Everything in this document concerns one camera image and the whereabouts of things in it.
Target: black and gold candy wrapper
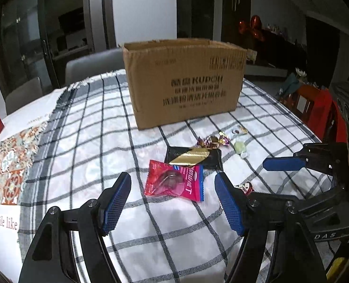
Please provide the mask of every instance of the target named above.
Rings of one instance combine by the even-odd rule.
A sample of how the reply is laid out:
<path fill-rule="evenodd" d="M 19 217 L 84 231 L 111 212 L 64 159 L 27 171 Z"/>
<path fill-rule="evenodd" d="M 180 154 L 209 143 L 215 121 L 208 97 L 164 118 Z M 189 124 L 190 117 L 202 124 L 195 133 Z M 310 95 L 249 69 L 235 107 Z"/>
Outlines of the black and gold candy wrapper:
<path fill-rule="evenodd" d="M 204 169 L 223 171 L 222 151 L 220 149 L 171 147 L 166 150 L 164 161 L 170 165 L 202 165 Z"/>

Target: door frame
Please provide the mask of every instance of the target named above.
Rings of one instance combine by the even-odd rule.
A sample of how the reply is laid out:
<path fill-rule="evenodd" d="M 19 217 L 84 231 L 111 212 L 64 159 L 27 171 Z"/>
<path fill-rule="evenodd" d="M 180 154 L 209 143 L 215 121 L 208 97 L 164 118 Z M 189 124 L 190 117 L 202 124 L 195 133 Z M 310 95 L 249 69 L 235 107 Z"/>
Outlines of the door frame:
<path fill-rule="evenodd" d="M 45 20 L 45 17 L 46 17 L 45 0 L 38 0 L 37 8 L 38 8 L 39 36 L 41 39 L 42 52 L 43 52 L 43 57 L 45 59 L 47 72 L 49 74 L 49 78 L 50 78 L 53 89 L 60 88 L 58 78 L 55 72 L 54 64 L 52 63 L 50 44 L 47 37 L 46 20 Z"/>

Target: flower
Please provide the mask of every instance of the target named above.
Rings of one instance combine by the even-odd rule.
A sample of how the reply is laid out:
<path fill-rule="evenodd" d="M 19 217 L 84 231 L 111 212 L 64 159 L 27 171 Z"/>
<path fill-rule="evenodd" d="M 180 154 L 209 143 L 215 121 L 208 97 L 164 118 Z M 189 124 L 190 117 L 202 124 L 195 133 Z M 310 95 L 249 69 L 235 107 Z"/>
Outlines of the flower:
<path fill-rule="evenodd" d="M 300 70 L 299 68 L 295 68 L 295 71 L 299 76 L 307 76 L 307 74 L 304 71 Z"/>

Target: glass door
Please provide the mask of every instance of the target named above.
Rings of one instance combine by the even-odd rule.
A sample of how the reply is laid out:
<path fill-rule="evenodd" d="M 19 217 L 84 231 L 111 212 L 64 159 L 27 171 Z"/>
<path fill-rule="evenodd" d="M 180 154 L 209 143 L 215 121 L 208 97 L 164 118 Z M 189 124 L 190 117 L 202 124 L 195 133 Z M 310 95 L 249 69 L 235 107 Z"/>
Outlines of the glass door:
<path fill-rule="evenodd" d="M 1 45 L 6 61 L 6 83 L 10 90 L 39 77 L 43 92 L 58 87 L 49 75 L 38 20 L 39 0 L 9 0 L 1 10 Z"/>

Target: cardboard box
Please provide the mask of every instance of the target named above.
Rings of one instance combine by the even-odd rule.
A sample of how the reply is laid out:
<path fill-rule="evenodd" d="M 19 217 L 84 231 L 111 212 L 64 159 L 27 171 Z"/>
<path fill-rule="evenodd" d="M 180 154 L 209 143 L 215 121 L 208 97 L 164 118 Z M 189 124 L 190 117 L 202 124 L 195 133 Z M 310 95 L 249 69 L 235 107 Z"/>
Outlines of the cardboard box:
<path fill-rule="evenodd" d="M 236 109 L 247 50 L 206 39 L 133 42 L 123 59 L 139 129 Z"/>

